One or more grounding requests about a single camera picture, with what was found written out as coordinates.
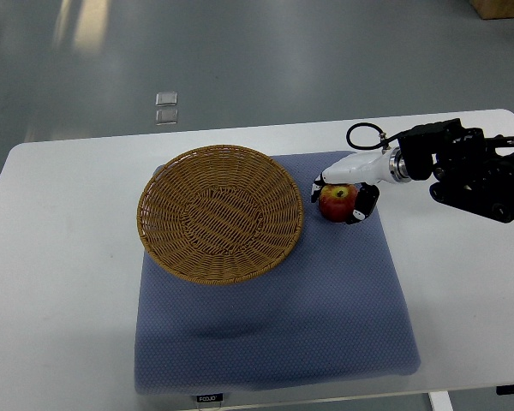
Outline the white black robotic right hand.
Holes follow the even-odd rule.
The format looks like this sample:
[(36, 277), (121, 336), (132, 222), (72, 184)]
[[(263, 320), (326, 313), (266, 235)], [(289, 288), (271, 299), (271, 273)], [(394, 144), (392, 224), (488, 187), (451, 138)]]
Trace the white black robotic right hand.
[(355, 210), (345, 221), (360, 223), (370, 217), (378, 202), (379, 182), (405, 183), (410, 178), (401, 151), (398, 148), (385, 152), (350, 154), (324, 169), (314, 180), (311, 201), (319, 207), (319, 197), (326, 185), (355, 185), (358, 188)]

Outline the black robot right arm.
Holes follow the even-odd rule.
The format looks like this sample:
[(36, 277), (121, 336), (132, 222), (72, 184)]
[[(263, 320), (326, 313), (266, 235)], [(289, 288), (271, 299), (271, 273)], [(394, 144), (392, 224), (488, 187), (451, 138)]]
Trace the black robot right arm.
[(487, 138), (457, 118), (394, 139), (410, 179), (436, 178), (429, 188), (435, 201), (501, 223), (514, 220), (514, 136)]

